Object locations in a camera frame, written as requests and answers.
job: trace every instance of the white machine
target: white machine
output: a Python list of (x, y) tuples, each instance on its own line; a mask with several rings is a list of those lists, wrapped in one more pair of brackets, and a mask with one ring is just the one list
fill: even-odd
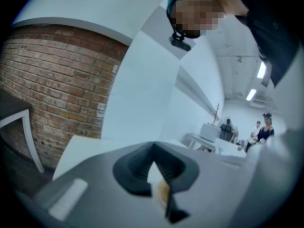
[(203, 124), (200, 130), (200, 136), (210, 142), (214, 142), (219, 137), (220, 128), (211, 124)]

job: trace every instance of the dark clothing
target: dark clothing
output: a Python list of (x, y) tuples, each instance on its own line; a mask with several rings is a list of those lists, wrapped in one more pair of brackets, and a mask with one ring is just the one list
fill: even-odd
[(242, 0), (249, 12), (236, 18), (250, 29), (263, 61), (272, 66), (274, 86), (288, 70), (300, 46), (299, 0)]
[(257, 135), (257, 141), (259, 142), (260, 139), (265, 139), (266, 140), (270, 135), (274, 135), (274, 134), (275, 134), (275, 131), (272, 127), (269, 128), (266, 132), (264, 131), (264, 127), (262, 127), (260, 129), (260, 132)]

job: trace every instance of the black cap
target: black cap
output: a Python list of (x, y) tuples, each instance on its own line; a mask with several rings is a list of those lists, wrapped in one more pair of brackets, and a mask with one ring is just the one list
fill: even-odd
[(268, 113), (264, 113), (263, 116), (264, 116), (264, 117), (267, 116), (267, 117), (269, 117), (269, 118), (272, 117), (272, 115), (271, 115), (269, 112), (268, 112)]

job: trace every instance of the woman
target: woman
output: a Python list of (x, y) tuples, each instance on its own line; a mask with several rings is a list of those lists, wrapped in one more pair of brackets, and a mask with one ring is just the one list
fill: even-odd
[(257, 135), (257, 142), (264, 143), (267, 138), (275, 134), (274, 128), (272, 127), (272, 116), (270, 113), (264, 113), (265, 126), (262, 127)]

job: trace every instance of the white table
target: white table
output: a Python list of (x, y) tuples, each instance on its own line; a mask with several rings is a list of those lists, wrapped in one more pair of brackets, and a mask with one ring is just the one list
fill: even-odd
[(238, 145), (217, 138), (214, 142), (203, 139), (199, 135), (192, 135), (191, 141), (188, 146), (189, 149), (197, 150), (199, 147), (195, 146), (195, 143), (199, 143), (200, 145), (212, 150), (215, 154), (227, 155), (227, 156), (237, 156), (237, 157), (246, 157), (246, 152), (242, 150), (238, 150)]
[[(181, 148), (188, 148), (177, 140), (167, 140), (164, 142), (175, 144)], [(55, 180), (59, 176), (63, 175), (64, 173), (66, 173), (67, 171), (69, 171), (70, 169), (90, 157), (121, 149), (123, 147), (127, 147), (137, 143), (140, 142), (100, 140), (74, 135), (66, 146), (66, 149), (58, 162), (58, 165), (53, 175), (53, 180)], [(162, 175), (157, 169), (156, 164), (153, 163), (148, 175), (148, 182), (158, 182), (161, 179)]]
[(31, 105), (29, 103), (22, 101), (0, 89), (0, 128), (19, 118), (22, 119), (24, 136), (28, 145), (29, 153), (32, 156), (38, 170), (43, 173), (44, 168), (38, 157), (29, 124), (30, 107)]

